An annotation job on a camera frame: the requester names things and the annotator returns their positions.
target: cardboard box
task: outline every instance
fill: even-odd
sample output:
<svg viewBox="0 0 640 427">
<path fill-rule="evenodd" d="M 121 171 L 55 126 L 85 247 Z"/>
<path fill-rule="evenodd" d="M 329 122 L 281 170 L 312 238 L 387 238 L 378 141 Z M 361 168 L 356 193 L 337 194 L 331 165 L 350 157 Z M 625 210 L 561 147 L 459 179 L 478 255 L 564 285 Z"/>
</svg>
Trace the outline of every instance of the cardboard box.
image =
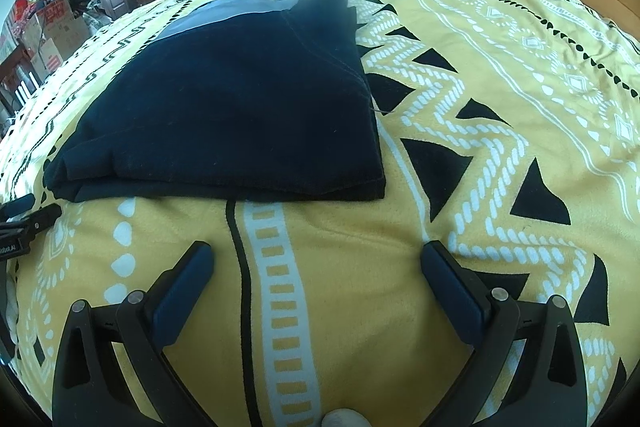
<svg viewBox="0 0 640 427">
<path fill-rule="evenodd" d="M 31 63 L 47 78 L 89 38 L 82 18 L 75 19 L 68 0 L 55 0 L 36 12 L 22 32 Z"/>
<path fill-rule="evenodd" d="M 39 79 L 44 80 L 57 70 L 64 61 L 65 59 L 60 55 L 53 40 L 47 39 L 41 45 L 40 52 L 31 59 L 31 64 L 33 69 L 36 70 Z"/>
</svg>

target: patterned bedspread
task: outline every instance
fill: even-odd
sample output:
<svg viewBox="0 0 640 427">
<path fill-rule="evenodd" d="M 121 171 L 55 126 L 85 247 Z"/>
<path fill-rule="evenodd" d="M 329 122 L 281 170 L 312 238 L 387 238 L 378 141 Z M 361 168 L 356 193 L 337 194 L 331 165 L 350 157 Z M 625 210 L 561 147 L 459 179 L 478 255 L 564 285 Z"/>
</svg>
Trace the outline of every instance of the patterned bedspread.
<svg viewBox="0 0 640 427">
<path fill-rule="evenodd" d="M 208 1 L 158 0 L 91 38 L 3 141 L 2 199 L 53 202 L 43 167 L 85 108 L 170 21 Z M 71 303 L 148 289 L 196 240 L 211 244 L 216 271 L 165 353 L 221 427 L 317 426 L 340 407 L 374 427 L 420 425 L 469 355 L 420 273 L 433 239 L 521 299 L 566 298 L 590 422 L 620 389 L 640 357 L 638 42 L 578 0 L 350 2 L 385 199 L 60 202 L 63 216 L 8 276 L 12 368 L 47 413 Z M 483 417 L 521 352 L 514 343 Z"/>
</svg>

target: gray fabric panel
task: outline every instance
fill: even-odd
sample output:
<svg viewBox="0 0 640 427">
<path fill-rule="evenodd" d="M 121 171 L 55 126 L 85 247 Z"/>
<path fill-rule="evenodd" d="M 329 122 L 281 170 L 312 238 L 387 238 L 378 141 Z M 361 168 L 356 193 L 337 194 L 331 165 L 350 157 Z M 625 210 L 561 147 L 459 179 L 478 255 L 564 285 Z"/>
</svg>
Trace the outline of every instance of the gray fabric panel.
<svg viewBox="0 0 640 427">
<path fill-rule="evenodd" d="M 245 13 L 289 10 L 297 2 L 298 0 L 215 0 L 169 24 L 154 41 Z"/>
</svg>

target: screw head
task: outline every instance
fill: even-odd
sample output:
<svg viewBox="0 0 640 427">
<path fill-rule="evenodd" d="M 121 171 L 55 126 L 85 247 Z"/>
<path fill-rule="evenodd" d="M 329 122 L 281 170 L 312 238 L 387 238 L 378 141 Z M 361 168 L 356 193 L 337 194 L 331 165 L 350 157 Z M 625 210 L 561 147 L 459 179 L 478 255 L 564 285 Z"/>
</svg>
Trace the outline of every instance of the screw head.
<svg viewBox="0 0 640 427">
<path fill-rule="evenodd" d="M 76 301 L 71 305 L 71 311 L 73 311 L 74 313 L 79 313 L 84 310 L 85 305 L 86 304 L 83 300 Z"/>
<path fill-rule="evenodd" d="M 491 295 L 497 301 L 506 301 L 509 298 L 509 293 L 504 288 L 494 288 Z"/>
<path fill-rule="evenodd" d="M 131 292 L 129 294 L 129 296 L 127 297 L 127 301 L 129 302 L 129 304 L 138 304 L 144 298 L 145 298 L 144 292 L 140 290 L 135 290 L 134 292 Z"/>
<path fill-rule="evenodd" d="M 566 306 L 566 301 L 559 295 L 554 295 L 551 302 L 558 308 L 564 308 Z"/>
</svg>

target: dark clothing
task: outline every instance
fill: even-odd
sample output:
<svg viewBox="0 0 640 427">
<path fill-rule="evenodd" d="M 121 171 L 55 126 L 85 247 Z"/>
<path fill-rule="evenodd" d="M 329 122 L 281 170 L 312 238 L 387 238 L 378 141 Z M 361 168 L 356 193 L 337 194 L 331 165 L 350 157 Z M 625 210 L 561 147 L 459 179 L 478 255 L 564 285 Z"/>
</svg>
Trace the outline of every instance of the dark clothing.
<svg viewBox="0 0 640 427">
<path fill-rule="evenodd" d="M 298 0 L 158 39 L 44 172 L 56 198 L 375 200 L 385 177 L 347 0 Z"/>
</svg>

